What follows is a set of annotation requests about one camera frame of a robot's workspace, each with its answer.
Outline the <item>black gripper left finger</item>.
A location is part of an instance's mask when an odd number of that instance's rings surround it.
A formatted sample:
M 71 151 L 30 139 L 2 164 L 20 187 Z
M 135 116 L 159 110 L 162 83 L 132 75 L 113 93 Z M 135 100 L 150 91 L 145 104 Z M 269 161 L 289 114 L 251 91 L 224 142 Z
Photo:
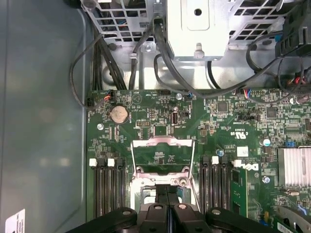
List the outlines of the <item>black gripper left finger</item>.
M 121 207 L 69 230 L 69 233 L 165 233 L 167 231 L 169 186 L 157 185 L 155 203 L 140 211 Z

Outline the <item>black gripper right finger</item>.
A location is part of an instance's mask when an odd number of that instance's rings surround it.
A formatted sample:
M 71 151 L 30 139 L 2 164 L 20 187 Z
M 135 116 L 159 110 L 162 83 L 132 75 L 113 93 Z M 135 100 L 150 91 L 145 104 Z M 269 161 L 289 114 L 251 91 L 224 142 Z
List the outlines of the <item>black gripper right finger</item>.
M 176 186 L 167 186 L 168 204 L 177 233 L 274 233 L 275 230 L 227 209 L 212 208 L 205 214 L 180 203 Z

